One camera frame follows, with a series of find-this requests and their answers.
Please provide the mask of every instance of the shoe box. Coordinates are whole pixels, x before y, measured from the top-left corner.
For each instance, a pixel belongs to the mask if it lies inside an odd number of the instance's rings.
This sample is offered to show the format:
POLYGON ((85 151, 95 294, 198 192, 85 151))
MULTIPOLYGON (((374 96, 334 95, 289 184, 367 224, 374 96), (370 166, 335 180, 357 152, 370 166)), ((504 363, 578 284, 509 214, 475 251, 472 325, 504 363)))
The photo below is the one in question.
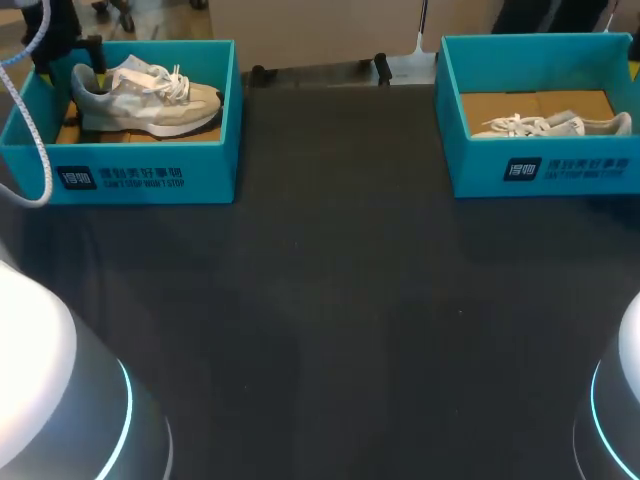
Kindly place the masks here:
POLYGON ((629 72, 631 41, 603 33, 444 37, 436 113, 454 195, 640 193, 640 81, 629 72), (590 120, 628 112, 634 134, 472 138, 494 118, 566 110, 590 120))
MULTIPOLYGON (((190 81, 224 93, 222 116, 217 124, 173 139, 141 132, 84 132, 71 102, 70 78, 74 65, 91 62, 85 51, 73 51, 51 65, 53 85, 31 73, 22 89, 51 161, 50 203, 233 202, 243 100, 234 42, 105 42, 103 51, 109 68, 129 54, 166 68, 180 65, 190 81)), ((44 188, 41 161, 15 108, 0 137, 0 151, 22 193, 38 198, 44 188)))

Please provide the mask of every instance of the sneaker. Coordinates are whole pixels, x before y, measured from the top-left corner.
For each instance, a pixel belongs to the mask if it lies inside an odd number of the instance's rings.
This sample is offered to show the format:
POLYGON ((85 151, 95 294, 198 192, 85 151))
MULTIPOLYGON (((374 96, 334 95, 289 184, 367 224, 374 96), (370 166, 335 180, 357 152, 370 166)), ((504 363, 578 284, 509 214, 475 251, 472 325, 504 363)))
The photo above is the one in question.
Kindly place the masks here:
POLYGON ((483 125, 491 130, 477 133, 473 138, 506 137, 572 137, 585 135, 631 135, 631 115, 621 113, 611 120, 586 120, 570 110, 549 118, 513 117, 496 118, 483 125))
POLYGON ((223 95, 189 82, 179 67, 173 73, 144 62, 131 67, 110 70, 103 88, 91 67, 73 68, 71 90, 83 129, 143 130, 156 137, 175 137, 206 125, 221 110, 223 95))

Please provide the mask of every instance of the shoe sole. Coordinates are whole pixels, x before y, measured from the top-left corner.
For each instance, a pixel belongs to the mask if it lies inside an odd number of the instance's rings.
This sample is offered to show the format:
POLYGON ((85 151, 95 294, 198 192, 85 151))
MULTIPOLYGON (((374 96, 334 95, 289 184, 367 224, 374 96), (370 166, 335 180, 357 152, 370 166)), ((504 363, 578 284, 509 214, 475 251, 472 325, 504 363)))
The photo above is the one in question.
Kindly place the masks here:
POLYGON ((179 137, 185 135, 193 130, 197 130, 200 127, 211 122, 221 110, 209 115, 208 117, 201 118, 192 123, 184 125, 154 125, 147 123, 144 120, 137 118, 116 118, 116 117, 102 117, 98 115, 82 115, 82 129, 91 130, 97 132, 122 132, 126 130, 138 130, 147 132, 154 137, 167 138, 167 137, 179 137))

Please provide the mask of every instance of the teal shoe box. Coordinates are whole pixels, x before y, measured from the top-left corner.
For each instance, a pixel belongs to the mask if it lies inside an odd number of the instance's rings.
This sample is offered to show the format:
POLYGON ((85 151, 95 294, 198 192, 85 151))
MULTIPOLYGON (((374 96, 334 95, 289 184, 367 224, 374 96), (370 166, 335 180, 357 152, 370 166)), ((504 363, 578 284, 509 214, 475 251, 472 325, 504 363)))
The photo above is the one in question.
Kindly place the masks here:
POLYGON ((455 196, 640 193, 640 81, 629 73, 631 42, 605 33, 444 37, 436 112, 455 196), (471 138, 462 94, 552 90, 603 90, 614 113, 631 114, 634 135, 471 138))
MULTIPOLYGON (((112 68, 129 54, 162 65, 180 65, 190 81, 225 94, 220 140, 213 142, 81 143, 57 145, 70 102, 70 75, 77 63, 91 65, 85 51, 52 64, 54 87, 33 72, 22 98, 51 160, 51 204, 231 203, 242 120, 242 85, 232 41, 106 42, 112 68)), ((38 152, 17 108, 0 138, 4 159, 27 198, 39 198, 44 176, 38 152)))

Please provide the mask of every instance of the shoelace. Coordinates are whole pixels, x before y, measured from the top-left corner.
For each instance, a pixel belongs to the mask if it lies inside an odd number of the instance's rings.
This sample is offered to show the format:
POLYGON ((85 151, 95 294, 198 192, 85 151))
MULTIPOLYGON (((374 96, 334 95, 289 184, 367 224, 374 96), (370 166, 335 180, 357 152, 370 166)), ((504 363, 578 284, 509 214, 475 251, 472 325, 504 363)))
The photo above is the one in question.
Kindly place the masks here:
POLYGON ((173 67, 173 73, 169 73, 169 70, 160 65, 151 65, 148 74, 155 76, 159 85, 145 89, 145 93, 164 92, 172 102, 180 102, 188 97, 189 79, 180 75, 180 65, 173 67))
POLYGON ((496 132, 506 132, 510 137, 545 136, 546 130, 551 128, 542 117, 521 118, 517 113, 513 117, 495 118, 483 125, 490 125, 496 132))

